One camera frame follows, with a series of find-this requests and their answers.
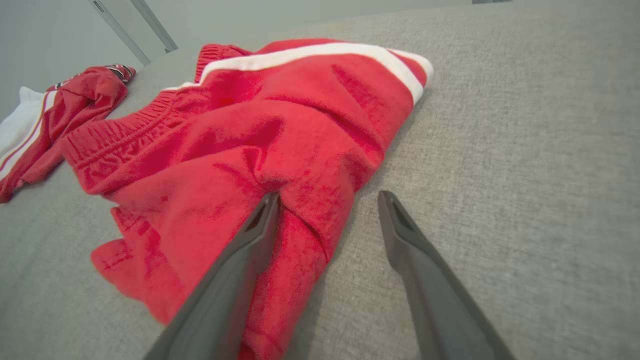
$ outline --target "white wall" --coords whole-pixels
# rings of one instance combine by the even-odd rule
[[[0,0],[0,121],[18,89],[37,92],[93,65],[142,64],[87,0]]]
[[[243,45],[276,37],[278,30],[312,22],[458,6],[472,0],[146,0],[178,47],[208,42]]]

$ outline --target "red fabric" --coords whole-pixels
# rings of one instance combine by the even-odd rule
[[[332,41],[277,42],[256,54]],[[212,61],[248,55],[205,46],[196,81]],[[420,65],[400,59],[424,86]],[[376,60],[319,55],[215,70],[129,116],[81,127],[63,152],[85,191],[119,205],[112,215],[123,235],[92,261],[166,324],[260,198],[280,192],[278,237],[241,351],[243,359],[277,359],[333,256],[355,192],[412,108],[407,86]]]
[[[0,180],[0,202],[14,189],[44,180],[63,160],[60,139],[88,121],[104,119],[127,96],[127,87],[106,67],[90,67],[55,92],[53,106],[40,119],[40,134]]]

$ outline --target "gray fabric surface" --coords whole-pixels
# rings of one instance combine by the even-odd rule
[[[640,357],[640,3],[514,1],[311,26],[427,56],[433,87],[360,192],[288,359],[417,359],[387,264],[392,190],[519,359]],[[266,41],[239,44],[256,48]],[[143,69],[111,116],[193,76]],[[0,206],[0,358],[141,359],[161,331],[89,253],[116,238],[68,165]]]

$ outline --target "wrinkled red cloth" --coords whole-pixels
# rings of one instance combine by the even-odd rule
[[[21,88],[20,105],[0,127],[0,202],[8,202],[16,188],[46,179],[63,160],[59,140],[104,119],[124,100],[124,83],[136,72],[119,66],[127,70],[122,76],[116,65],[90,67],[44,94]]]
[[[421,56],[326,39],[256,53],[205,46],[195,83],[66,137],[85,191],[119,204],[112,214],[123,238],[96,249],[93,263],[168,323],[260,198],[278,191],[278,236],[240,358],[281,357],[355,192],[431,71]]]

